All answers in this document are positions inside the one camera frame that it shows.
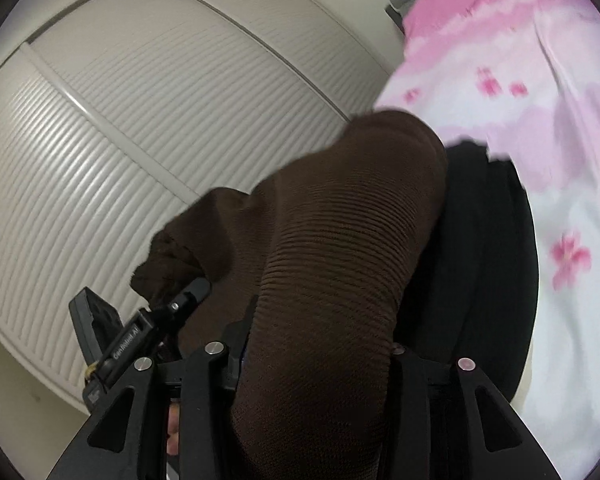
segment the brown sweater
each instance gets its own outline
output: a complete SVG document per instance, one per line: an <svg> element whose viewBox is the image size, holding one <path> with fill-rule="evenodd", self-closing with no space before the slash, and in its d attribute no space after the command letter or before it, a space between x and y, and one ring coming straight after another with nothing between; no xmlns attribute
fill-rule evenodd
<svg viewBox="0 0 600 480"><path fill-rule="evenodd" d="M212 190L155 235L132 279L150 307L195 276L214 284L180 332L184 352L218 338L259 294L230 413L242 476L374 478L398 304L445 174L421 121L370 114L251 195Z"/></svg>

